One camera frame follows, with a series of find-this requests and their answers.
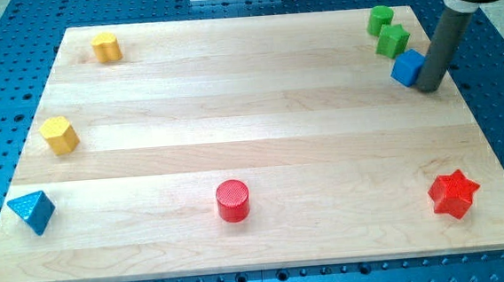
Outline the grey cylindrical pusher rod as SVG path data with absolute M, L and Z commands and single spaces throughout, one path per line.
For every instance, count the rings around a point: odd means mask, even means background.
M 443 81 L 447 68 L 461 43 L 468 25 L 479 4 L 464 0 L 443 0 L 443 9 L 431 37 L 415 88 L 421 92 L 434 92 Z

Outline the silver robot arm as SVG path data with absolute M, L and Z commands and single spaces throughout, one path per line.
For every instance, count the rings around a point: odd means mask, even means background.
M 421 92 L 434 92 L 438 89 L 473 14 L 482 4 L 499 0 L 443 1 L 445 8 L 430 39 L 430 46 L 414 84 Z

